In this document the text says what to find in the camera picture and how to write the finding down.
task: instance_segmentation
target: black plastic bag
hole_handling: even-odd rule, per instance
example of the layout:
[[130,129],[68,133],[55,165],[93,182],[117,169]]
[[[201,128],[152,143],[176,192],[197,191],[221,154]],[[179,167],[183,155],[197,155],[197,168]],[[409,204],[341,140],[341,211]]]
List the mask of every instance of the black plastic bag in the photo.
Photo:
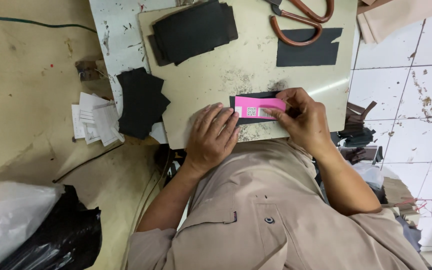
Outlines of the black plastic bag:
[[101,211],[88,210],[72,185],[64,190],[36,232],[0,263],[0,270],[82,270],[94,264],[102,242]]

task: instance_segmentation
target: green cable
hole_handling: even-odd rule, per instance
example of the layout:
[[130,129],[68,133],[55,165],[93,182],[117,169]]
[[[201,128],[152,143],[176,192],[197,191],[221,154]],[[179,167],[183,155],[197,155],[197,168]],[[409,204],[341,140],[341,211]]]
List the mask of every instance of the green cable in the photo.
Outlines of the green cable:
[[38,26],[47,27],[47,28],[70,28],[70,27],[84,28],[84,29],[89,30],[91,32],[97,33],[96,30],[91,29],[89,27],[86,27],[84,25],[80,25],[80,24],[46,24],[46,23],[41,23],[41,22],[37,22],[37,21],[15,19],[15,18],[6,18],[6,17],[0,17],[0,21],[27,23],[27,24],[33,24],[33,25],[38,25]]

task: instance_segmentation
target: white plastic bag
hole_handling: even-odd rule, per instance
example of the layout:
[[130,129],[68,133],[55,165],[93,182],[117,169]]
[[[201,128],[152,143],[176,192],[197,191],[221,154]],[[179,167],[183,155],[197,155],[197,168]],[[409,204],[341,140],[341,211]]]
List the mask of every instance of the white plastic bag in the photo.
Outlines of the white plastic bag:
[[63,186],[0,181],[0,262],[33,235],[63,192]]
[[377,190],[381,189],[385,178],[380,168],[363,162],[358,162],[352,165],[352,167],[371,187],[376,187]]

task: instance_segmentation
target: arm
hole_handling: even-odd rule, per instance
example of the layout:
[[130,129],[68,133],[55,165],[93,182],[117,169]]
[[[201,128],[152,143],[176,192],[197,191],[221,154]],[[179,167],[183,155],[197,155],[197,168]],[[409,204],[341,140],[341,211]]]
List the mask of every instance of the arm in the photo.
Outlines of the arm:
[[231,154],[238,142],[239,115],[223,104],[207,106],[198,114],[189,136],[186,160],[174,178],[154,198],[136,232],[177,229],[192,190],[211,168]]
[[285,100],[301,114],[291,118],[279,109],[267,109],[266,112],[278,119],[294,143],[318,161],[331,206],[346,216],[380,212],[381,204],[376,195],[331,141],[325,106],[315,102],[300,87],[285,89],[276,97]]

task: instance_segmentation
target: left hand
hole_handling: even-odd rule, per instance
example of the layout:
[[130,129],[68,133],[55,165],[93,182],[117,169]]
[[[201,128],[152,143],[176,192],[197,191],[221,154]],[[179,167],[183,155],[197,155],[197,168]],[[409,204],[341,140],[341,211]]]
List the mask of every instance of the left hand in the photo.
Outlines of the left hand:
[[189,135],[186,147],[188,155],[183,167],[195,170],[200,176],[218,166],[238,142],[240,128],[235,126],[239,114],[233,113],[233,108],[227,108],[219,114],[222,109],[222,103],[205,107],[196,117]]

